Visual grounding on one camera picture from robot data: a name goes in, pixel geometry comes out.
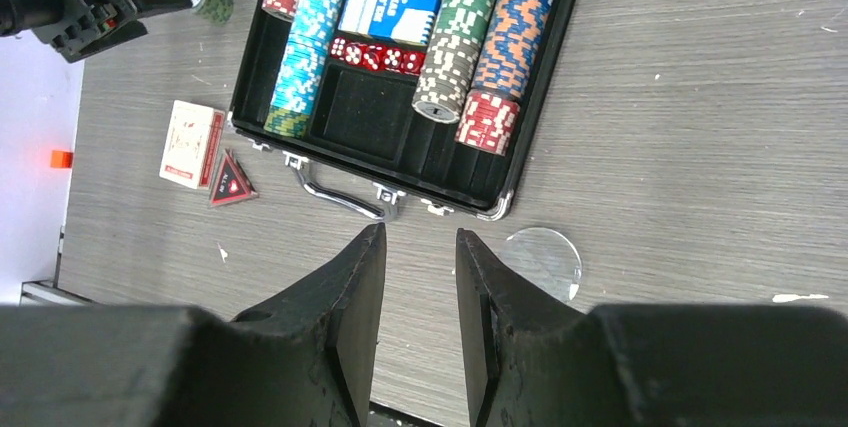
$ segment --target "poker chip set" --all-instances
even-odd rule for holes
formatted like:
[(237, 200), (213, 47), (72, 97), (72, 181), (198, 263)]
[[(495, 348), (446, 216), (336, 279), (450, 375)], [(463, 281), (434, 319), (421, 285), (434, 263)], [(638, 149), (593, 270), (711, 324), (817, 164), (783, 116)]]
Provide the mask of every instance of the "poker chip set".
[(303, 137), (312, 114), (342, 0), (298, 0), (265, 130)]
[[(257, 2), (236, 132), (426, 199), (434, 213), (506, 215), (575, 0), (439, 0), (426, 45), (345, 32), (350, 1)], [(372, 2), (369, 22), (403, 5)]]
[(498, 0), (456, 141), (505, 155), (554, 0)]
[(356, 42), (336, 37), (330, 46), (330, 57), (371, 72), (385, 70), (400, 74), (418, 75), (424, 65), (424, 52), (388, 47), (382, 44)]

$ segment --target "case handle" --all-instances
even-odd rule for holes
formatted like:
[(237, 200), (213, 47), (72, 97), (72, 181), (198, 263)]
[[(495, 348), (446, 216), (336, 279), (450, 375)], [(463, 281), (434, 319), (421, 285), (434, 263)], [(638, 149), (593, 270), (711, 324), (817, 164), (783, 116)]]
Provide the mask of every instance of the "case handle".
[(321, 187), (312, 176), (312, 169), (308, 158), (286, 151), (283, 151), (283, 155), (286, 158), (286, 165), (294, 171), (294, 175), (297, 177), (300, 186), (303, 187), (303, 190), (309, 192), (310, 195), (358, 212), (374, 222), (390, 222), (397, 218), (398, 200), (404, 197), (406, 192), (374, 182), (374, 186), (377, 187), (377, 199), (383, 204), (382, 208), (374, 207), (364, 200)]

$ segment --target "gray wood-grain table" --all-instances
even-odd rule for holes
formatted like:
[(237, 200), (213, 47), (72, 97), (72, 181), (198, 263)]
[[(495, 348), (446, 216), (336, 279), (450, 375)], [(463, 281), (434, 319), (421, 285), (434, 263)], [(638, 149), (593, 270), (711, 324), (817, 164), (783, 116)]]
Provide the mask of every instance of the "gray wood-grain table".
[[(209, 209), (205, 192), (158, 178), (173, 100), (229, 106), (252, 8), (238, 0), (224, 27), (190, 13), (151, 19), (147, 37), (87, 61), (61, 287), (227, 317), (365, 225), (234, 134), (224, 144), (259, 199)], [(389, 225), (373, 398), (468, 422), (451, 274), (458, 227), (495, 249), (527, 226), (564, 232), (584, 259), (581, 310), (812, 293), (848, 311), (846, 8), (578, 0), (512, 214), (437, 218), (408, 199)], [(374, 195), (330, 168), (319, 177)]]

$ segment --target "red die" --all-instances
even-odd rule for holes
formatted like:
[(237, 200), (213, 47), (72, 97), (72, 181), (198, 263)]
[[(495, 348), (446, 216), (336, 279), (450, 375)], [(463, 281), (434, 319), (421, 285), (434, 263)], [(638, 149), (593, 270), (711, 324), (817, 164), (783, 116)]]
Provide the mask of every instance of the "red die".
[(362, 44), (349, 43), (345, 47), (344, 61), (350, 65), (360, 65), (365, 47)]
[(424, 65), (424, 52), (407, 51), (403, 54), (400, 71), (404, 74), (418, 75)]
[(383, 67), (392, 72), (400, 72), (400, 64), (403, 62), (403, 51), (398, 48), (388, 48), (383, 54)]
[(365, 54), (362, 56), (362, 64), (366, 69), (378, 71), (383, 69), (383, 57), (386, 53), (384, 45), (370, 45), (365, 49)]
[(333, 44), (330, 46), (330, 57), (344, 60), (345, 46), (347, 46), (347, 39), (342, 37), (336, 37), (333, 39)]

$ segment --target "blue poker chip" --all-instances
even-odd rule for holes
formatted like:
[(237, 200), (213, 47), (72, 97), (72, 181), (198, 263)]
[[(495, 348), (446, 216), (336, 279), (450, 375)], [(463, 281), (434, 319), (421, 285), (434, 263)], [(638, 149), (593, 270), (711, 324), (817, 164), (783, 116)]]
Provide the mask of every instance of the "blue poker chip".
[(312, 113), (318, 96), (341, 4), (342, 0), (298, 0), (266, 128), (295, 134), (305, 129), (303, 119)]

